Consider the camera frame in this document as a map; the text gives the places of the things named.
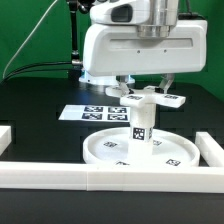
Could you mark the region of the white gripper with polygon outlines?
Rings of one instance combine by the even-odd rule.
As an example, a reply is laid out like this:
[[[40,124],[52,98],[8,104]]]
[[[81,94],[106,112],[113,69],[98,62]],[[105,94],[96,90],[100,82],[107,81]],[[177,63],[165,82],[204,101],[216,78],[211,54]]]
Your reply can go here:
[[[93,76],[118,75],[122,95],[127,76],[162,74],[167,92],[173,73],[197,72],[206,63],[205,20],[180,20],[179,0],[109,0],[91,8],[84,69]]]

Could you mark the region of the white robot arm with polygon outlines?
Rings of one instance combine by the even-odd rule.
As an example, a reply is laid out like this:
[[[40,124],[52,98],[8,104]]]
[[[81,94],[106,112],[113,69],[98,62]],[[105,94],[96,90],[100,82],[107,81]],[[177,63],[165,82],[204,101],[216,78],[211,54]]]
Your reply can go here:
[[[205,20],[178,18],[179,0],[107,0],[90,10],[81,82],[117,85],[121,76],[198,72],[206,64]]]

